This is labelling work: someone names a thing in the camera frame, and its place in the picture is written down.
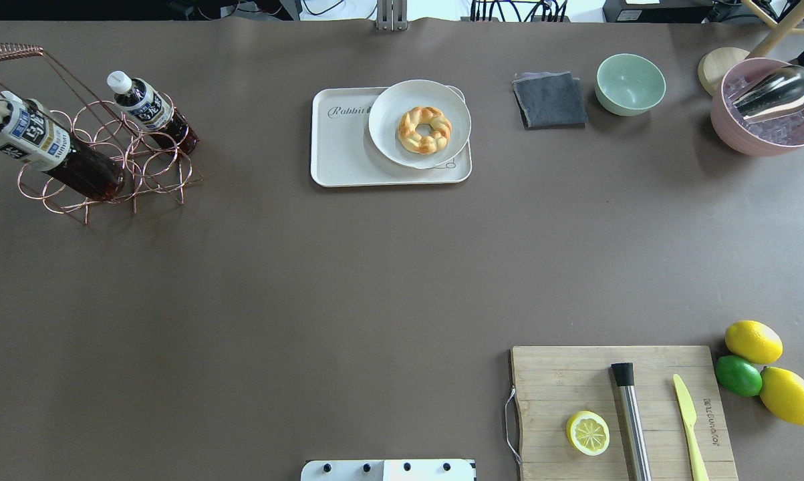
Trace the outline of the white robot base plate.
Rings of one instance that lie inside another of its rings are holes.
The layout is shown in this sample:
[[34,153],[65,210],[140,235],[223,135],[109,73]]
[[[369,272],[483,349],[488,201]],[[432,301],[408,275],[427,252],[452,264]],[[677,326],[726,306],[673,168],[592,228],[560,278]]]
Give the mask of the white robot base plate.
[[386,460],[311,460],[301,480],[476,480],[474,460],[408,458]]

